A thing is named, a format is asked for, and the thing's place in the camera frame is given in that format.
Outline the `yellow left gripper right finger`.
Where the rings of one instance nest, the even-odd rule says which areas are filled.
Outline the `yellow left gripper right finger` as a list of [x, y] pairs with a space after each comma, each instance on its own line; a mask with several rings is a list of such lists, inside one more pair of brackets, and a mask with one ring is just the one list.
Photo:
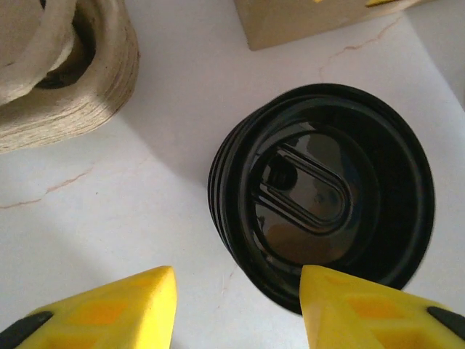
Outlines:
[[299, 299], [310, 348], [463, 348], [464, 317], [445, 306], [318, 265]]

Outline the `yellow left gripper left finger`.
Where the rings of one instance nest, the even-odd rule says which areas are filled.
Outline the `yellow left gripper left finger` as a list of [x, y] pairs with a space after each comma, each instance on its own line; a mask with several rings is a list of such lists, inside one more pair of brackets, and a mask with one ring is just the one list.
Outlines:
[[53, 302], [1, 331], [2, 348], [169, 348], [174, 269], [161, 266]]

